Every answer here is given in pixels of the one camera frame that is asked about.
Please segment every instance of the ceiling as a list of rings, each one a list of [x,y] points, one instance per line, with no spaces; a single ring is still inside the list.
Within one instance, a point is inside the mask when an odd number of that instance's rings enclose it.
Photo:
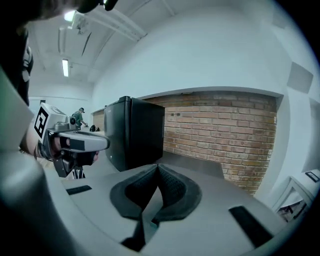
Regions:
[[[118,0],[114,9],[129,17],[148,36],[155,26],[174,15],[222,4],[226,4],[226,0]],[[68,29],[72,22],[64,20],[63,15],[28,25],[29,45],[34,57],[31,77],[47,76],[50,80],[56,78],[59,83],[62,81],[66,84],[81,83],[92,86],[108,64],[144,36],[140,30],[120,19],[113,10],[106,12],[102,6],[84,17],[88,24],[81,31],[83,34],[79,34],[78,29]],[[114,31],[101,23],[121,31]],[[62,40],[63,33],[59,35],[60,28],[65,28],[65,43]],[[69,77],[63,75],[62,59],[69,60]]]

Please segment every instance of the green shirt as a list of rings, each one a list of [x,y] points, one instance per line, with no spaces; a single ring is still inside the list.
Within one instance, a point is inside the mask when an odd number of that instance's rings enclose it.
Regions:
[[[78,110],[74,112],[72,116],[75,117],[75,123],[78,126],[81,126],[82,125],[81,121],[83,120],[81,112]]]

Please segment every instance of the person wearing cap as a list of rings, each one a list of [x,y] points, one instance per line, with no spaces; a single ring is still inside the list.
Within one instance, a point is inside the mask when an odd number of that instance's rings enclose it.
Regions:
[[[84,124],[84,126],[87,127],[88,124],[84,122],[84,119],[82,118],[82,113],[85,113],[85,109],[83,107],[80,107],[79,110],[72,114],[72,116],[75,117],[75,123],[77,126],[81,127],[81,125]]]
[[[6,1],[6,9],[14,10],[14,18],[8,20],[7,15],[1,15],[3,26],[1,40],[0,65],[4,73],[17,90],[24,102],[29,105],[28,90],[29,78],[33,67],[32,51],[28,46],[28,22],[47,20],[68,11],[77,10],[80,13],[88,13],[96,8],[102,0],[31,0],[31,1]],[[41,157],[37,150],[38,138],[30,124],[20,148],[31,155]],[[52,152],[61,150],[60,138],[54,138]]]

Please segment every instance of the refrigerator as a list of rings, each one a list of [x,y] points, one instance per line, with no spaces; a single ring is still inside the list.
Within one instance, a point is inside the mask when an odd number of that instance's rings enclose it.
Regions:
[[[152,164],[163,155],[165,108],[123,96],[104,109],[105,151],[120,171]]]

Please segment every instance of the ceiling light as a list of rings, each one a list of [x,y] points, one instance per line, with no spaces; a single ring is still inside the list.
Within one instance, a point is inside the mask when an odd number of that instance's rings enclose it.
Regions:
[[[63,68],[63,75],[65,77],[69,76],[69,61],[67,59],[62,60],[62,68]]]
[[[75,10],[71,10],[71,11],[67,12],[67,13],[64,15],[64,19],[65,19],[67,22],[73,22],[74,17],[75,17],[75,14],[76,14],[76,11],[75,11]]]

